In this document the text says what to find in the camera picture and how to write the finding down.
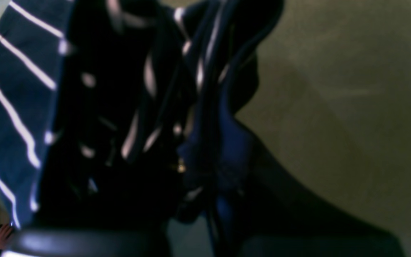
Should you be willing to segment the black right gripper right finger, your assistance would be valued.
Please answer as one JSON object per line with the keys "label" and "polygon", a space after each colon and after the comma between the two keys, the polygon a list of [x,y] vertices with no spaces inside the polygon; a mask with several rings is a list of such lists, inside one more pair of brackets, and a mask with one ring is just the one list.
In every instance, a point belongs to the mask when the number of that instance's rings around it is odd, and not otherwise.
{"label": "black right gripper right finger", "polygon": [[236,257],[403,257],[396,236],[298,182],[241,124],[223,129],[223,232]]}

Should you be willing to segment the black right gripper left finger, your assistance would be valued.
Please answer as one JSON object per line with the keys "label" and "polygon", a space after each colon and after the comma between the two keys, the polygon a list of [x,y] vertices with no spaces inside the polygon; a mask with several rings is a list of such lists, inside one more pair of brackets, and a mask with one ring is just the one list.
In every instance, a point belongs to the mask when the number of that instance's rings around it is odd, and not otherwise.
{"label": "black right gripper left finger", "polygon": [[164,217],[149,201],[49,201],[2,257],[171,257]]}

